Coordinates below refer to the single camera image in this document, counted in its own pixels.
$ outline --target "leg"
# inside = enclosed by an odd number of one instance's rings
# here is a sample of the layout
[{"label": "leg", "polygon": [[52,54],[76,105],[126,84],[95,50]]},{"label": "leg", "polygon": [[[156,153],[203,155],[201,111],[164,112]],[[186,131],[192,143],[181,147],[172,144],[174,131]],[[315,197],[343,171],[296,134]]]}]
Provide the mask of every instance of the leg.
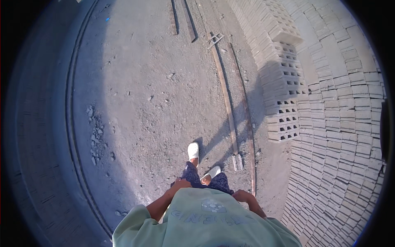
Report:
[{"label": "leg", "polygon": [[223,172],[221,172],[217,176],[213,177],[213,179],[211,179],[211,182],[208,185],[208,188],[220,190],[220,191],[228,193],[230,195],[232,195],[234,193],[233,190],[229,189],[228,177]]}]

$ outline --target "concrete debris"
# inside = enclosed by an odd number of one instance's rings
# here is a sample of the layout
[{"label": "concrete debris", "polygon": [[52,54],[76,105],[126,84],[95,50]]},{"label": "concrete debris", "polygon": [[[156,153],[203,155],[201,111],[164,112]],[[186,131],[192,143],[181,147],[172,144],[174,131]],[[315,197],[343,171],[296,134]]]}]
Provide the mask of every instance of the concrete debris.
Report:
[{"label": "concrete debris", "polygon": [[175,75],[175,73],[171,73],[171,74],[167,75],[166,78],[170,80],[171,78],[173,78],[174,75]]}]

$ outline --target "stacked bricks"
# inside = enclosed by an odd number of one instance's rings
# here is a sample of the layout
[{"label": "stacked bricks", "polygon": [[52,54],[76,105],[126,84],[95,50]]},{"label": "stacked bricks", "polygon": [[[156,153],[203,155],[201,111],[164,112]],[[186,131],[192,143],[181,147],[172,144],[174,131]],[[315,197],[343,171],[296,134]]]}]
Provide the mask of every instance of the stacked bricks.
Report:
[{"label": "stacked bricks", "polygon": [[[275,124],[280,114],[298,121],[281,221],[303,246],[352,245],[369,220],[386,170],[380,148],[384,80],[367,39],[338,0],[228,2],[260,72],[269,136],[276,140],[280,135],[270,132],[293,129],[291,119],[288,126]],[[279,7],[286,20],[290,15],[304,41],[277,40],[276,14],[266,10],[263,19],[263,5]],[[282,62],[299,67],[292,71],[300,74],[303,85],[297,88],[307,89],[307,95],[284,93],[295,85],[288,84],[289,68]]]},{"label": "stacked bricks", "polygon": [[299,137],[297,102],[308,100],[308,88],[294,45],[299,30],[277,1],[230,0],[258,66],[263,87],[269,141]]}]

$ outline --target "dirt ground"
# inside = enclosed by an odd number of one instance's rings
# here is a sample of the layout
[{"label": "dirt ground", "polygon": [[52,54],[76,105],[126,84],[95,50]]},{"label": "dirt ground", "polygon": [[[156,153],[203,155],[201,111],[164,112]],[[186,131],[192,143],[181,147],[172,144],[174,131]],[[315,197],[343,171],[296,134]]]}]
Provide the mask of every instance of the dirt ground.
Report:
[{"label": "dirt ground", "polygon": [[[160,197],[181,175],[194,140],[200,147],[200,176],[219,164],[231,189],[251,189],[248,146],[241,145],[247,137],[241,94],[230,51],[221,50],[230,41],[255,124],[256,197],[268,216],[280,219],[289,146],[267,140],[257,68],[236,17],[225,0],[188,0],[197,34],[191,43],[178,0],[179,34],[171,34],[169,3],[100,0],[85,30],[73,113],[81,163],[99,210],[114,230],[125,212]],[[241,172],[233,170],[229,123],[207,32],[225,35],[218,48],[244,160]]]}]

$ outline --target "person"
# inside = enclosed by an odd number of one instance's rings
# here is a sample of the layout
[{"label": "person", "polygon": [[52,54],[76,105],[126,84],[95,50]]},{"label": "person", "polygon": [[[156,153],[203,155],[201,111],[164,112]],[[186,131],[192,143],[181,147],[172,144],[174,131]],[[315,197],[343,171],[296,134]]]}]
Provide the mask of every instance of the person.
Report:
[{"label": "person", "polygon": [[[200,180],[196,142],[189,145],[188,155],[182,176],[163,196],[146,207],[135,206],[119,223],[114,247],[302,246],[283,224],[266,217],[252,194],[230,190],[225,173],[215,168]],[[239,202],[246,202],[249,210]]]}]

